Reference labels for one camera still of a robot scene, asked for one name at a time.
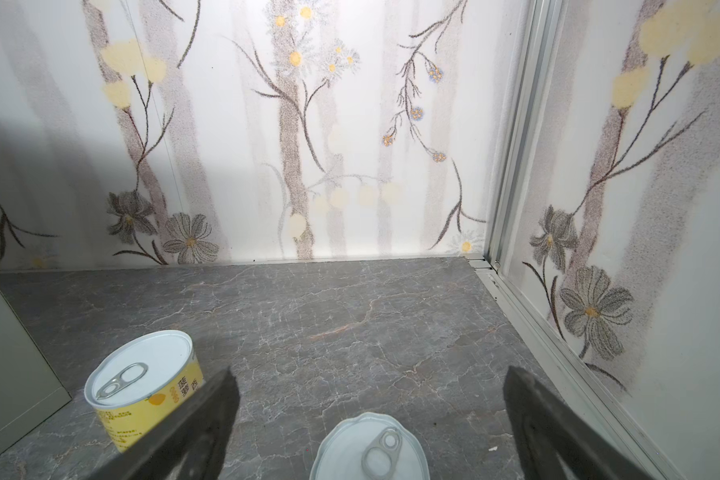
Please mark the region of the pale blue label can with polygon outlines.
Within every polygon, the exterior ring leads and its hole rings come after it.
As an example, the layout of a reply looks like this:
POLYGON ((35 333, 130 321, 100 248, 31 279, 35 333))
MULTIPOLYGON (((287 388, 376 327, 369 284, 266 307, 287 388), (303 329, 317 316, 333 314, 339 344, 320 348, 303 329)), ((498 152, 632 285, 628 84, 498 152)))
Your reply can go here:
POLYGON ((341 421, 321 442, 310 477, 315 480, 430 477, 418 439, 394 417, 365 412, 341 421))

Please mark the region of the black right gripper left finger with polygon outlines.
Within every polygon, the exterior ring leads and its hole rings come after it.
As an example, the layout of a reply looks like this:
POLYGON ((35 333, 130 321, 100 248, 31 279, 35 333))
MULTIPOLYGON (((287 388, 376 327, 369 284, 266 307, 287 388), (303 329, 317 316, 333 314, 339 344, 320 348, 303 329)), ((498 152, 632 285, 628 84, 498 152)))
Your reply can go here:
POLYGON ((125 453, 90 475, 92 479, 216 479, 240 406, 230 369, 216 373, 125 453))

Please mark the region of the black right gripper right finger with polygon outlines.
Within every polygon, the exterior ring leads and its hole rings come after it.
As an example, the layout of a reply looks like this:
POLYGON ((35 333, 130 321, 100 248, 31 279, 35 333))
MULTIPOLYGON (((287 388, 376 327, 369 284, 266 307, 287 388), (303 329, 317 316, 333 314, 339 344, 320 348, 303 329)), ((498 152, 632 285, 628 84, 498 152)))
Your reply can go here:
POLYGON ((526 479, 648 479, 528 371, 510 366, 503 398, 526 479))

